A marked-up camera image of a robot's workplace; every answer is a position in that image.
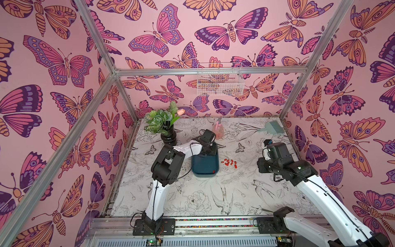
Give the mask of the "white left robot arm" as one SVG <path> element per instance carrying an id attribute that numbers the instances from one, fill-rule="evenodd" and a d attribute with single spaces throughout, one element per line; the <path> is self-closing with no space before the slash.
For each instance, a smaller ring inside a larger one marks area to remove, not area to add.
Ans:
<path id="1" fill-rule="evenodd" d="M 160 224 L 168 190 L 172 183 L 181 178 L 179 174 L 185 160 L 195 156 L 199 158 L 217 156 L 218 145 L 215 139 L 216 134 L 206 129 L 202 135 L 186 144 L 180 146 L 166 144 L 162 148 L 151 167 L 153 189 L 148 206 L 142 214 L 145 224 Z"/>

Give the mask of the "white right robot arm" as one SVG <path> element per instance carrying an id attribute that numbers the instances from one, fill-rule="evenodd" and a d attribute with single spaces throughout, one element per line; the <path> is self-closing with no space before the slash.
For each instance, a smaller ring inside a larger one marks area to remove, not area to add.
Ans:
<path id="1" fill-rule="evenodd" d="M 285 206 L 273 212 L 273 219 L 257 218 L 261 232 L 297 233 L 319 247 L 388 247 L 390 240 L 383 233 L 373 232 L 356 218 L 330 191 L 317 171 L 305 160 L 294 161 L 286 144 L 263 143 L 263 156 L 257 166 L 261 174 L 280 175 L 298 188 L 328 221 L 328 230 Z"/>

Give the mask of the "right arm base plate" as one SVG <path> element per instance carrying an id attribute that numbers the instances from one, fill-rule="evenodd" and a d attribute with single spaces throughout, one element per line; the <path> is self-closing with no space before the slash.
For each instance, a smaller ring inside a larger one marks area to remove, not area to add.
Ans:
<path id="1" fill-rule="evenodd" d="M 295 233 L 286 227 L 284 217 L 264 216 L 256 218 L 256 227 L 260 234 Z"/>

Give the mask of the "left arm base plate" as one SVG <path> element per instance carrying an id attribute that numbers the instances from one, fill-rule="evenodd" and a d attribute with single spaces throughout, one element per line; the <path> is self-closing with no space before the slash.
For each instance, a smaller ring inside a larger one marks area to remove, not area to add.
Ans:
<path id="1" fill-rule="evenodd" d="M 174 235 L 175 219 L 160 218 L 152 221 L 148 217 L 145 219 L 137 219 L 134 223 L 133 236 L 149 236 L 149 235 Z"/>

